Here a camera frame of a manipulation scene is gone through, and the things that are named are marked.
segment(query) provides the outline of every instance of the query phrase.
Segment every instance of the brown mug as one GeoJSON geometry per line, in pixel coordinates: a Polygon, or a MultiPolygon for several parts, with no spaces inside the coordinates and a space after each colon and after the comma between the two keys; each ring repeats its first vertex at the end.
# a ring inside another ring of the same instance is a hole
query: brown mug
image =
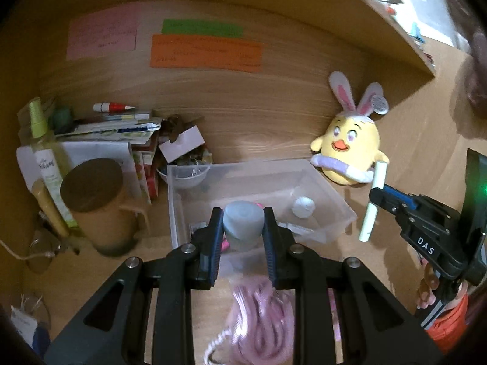
{"type": "Polygon", "coordinates": [[[60,189],[64,204],[96,250],[121,256],[135,245],[135,213],[144,216],[149,230],[149,205],[130,198],[123,186],[122,169],[108,158],[92,159],[72,169],[60,189]]]}

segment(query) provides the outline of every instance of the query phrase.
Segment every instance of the spray bottle cap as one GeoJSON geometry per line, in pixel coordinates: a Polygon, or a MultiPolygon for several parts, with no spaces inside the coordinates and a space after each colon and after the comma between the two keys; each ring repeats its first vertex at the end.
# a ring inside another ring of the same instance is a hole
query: spray bottle cap
{"type": "Polygon", "coordinates": [[[49,130],[47,120],[42,113],[42,104],[39,97],[34,97],[29,103],[29,113],[31,117],[32,137],[38,139],[44,136],[49,130]]]}

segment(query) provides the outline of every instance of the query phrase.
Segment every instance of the human hand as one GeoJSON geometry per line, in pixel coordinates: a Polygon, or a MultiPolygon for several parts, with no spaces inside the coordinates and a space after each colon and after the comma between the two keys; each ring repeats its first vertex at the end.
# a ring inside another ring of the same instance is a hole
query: human hand
{"type": "MultiPolygon", "coordinates": [[[[436,274],[434,274],[433,267],[428,263],[425,267],[424,277],[419,284],[419,288],[416,295],[416,304],[419,308],[427,308],[429,305],[433,304],[436,301],[436,296],[434,295],[433,291],[438,288],[440,281],[436,274]]],[[[462,298],[467,293],[467,282],[463,281],[460,284],[458,289],[458,293],[450,303],[445,306],[446,310],[451,310],[456,307],[461,301],[462,298]]]]}

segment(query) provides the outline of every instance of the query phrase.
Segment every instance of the transparent plastic container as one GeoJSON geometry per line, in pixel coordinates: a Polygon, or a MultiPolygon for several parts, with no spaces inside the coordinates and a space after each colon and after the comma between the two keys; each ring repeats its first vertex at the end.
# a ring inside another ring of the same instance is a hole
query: transparent plastic container
{"type": "MultiPolygon", "coordinates": [[[[191,234],[208,224],[213,207],[224,209],[235,200],[272,207],[279,224],[296,227],[295,238],[299,242],[329,243],[356,219],[342,196],[306,159],[213,164],[205,170],[204,179],[195,179],[194,185],[181,185],[181,179],[192,174],[194,166],[169,166],[167,183],[173,248],[191,241],[191,234]],[[291,211],[294,202],[302,196],[311,198],[316,206],[307,219],[298,218],[291,211]]],[[[253,271],[265,272],[261,240],[252,250],[230,249],[222,253],[220,276],[253,271]]]]}

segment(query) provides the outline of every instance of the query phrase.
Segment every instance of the pink cable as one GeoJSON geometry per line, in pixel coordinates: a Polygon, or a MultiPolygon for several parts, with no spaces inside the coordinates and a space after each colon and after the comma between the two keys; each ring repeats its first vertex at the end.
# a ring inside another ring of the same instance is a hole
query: pink cable
{"type": "Polygon", "coordinates": [[[293,296],[272,288],[268,277],[249,277],[233,290],[232,359],[248,365],[280,365],[293,353],[293,296]]]}

